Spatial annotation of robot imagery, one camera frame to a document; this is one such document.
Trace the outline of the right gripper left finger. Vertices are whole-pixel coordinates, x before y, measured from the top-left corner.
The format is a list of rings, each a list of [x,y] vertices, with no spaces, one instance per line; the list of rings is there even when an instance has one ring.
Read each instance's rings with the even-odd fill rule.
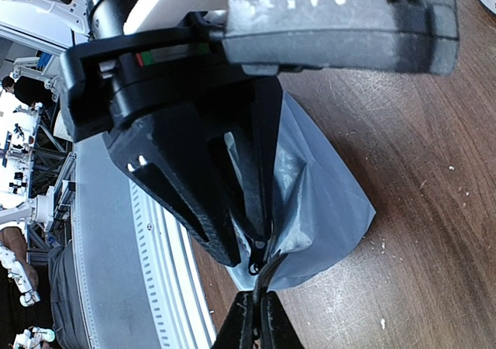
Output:
[[[211,349],[253,348],[254,302],[252,292],[239,292]]]

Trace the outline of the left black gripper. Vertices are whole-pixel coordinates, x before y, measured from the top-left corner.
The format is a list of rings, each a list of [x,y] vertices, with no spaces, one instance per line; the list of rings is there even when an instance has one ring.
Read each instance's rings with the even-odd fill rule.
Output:
[[[273,222],[274,161],[281,116],[278,68],[229,60],[227,42],[208,54],[147,60],[153,50],[201,44],[191,28],[159,29],[79,44],[60,57],[64,86],[60,110],[75,143],[100,133],[127,130],[140,117],[167,106],[234,91],[224,107],[237,158],[228,158],[224,199],[252,244],[265,244]],[[132,180],[176,216],[220,264],[240,263],[229,211],[206,142],[151,133],[129,139],[137,163]]]

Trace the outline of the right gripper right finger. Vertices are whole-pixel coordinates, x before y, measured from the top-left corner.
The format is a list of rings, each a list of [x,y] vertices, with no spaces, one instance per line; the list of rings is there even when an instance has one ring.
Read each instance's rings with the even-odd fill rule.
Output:
[[[265,292],[261,296],[259,337],[261,348],[302,348],[276,292]]]

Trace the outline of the grey zipper pouch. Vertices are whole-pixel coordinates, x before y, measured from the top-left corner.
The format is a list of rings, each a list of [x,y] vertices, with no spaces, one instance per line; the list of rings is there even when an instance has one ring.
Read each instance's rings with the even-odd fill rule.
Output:
[[[351,253],[376,211],[308,113],[282,98],[268,256],[285,255],[270,289],[294,288]]]

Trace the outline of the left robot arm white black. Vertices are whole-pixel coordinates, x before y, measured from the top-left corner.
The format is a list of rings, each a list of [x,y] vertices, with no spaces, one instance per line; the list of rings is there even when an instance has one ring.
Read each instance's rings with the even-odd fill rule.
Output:
[[[219,263],[269,259],[282,106],[275,77],[230,64],[199,13],[125,34],[138,0],[87,0],[92,40],[61,59],[60,108],[76,142],[101,134],[114,165]]]

